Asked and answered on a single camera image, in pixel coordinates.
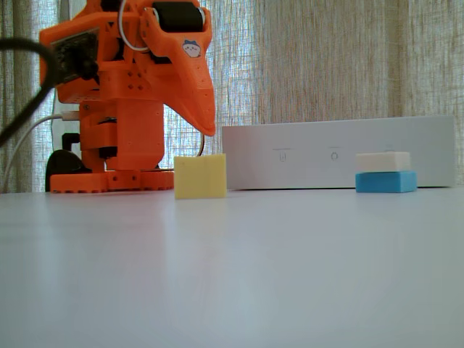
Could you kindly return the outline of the orange gripper black servo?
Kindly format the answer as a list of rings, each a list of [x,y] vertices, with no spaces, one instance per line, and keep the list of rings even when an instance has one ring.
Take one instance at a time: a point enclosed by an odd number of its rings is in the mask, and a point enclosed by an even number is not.
[[[100,57],[105,99],[153,99],[204,135],[215,134],[215,95],[206,52],[209,10],[197,1],[121,1],[111,29],[122,59]]]

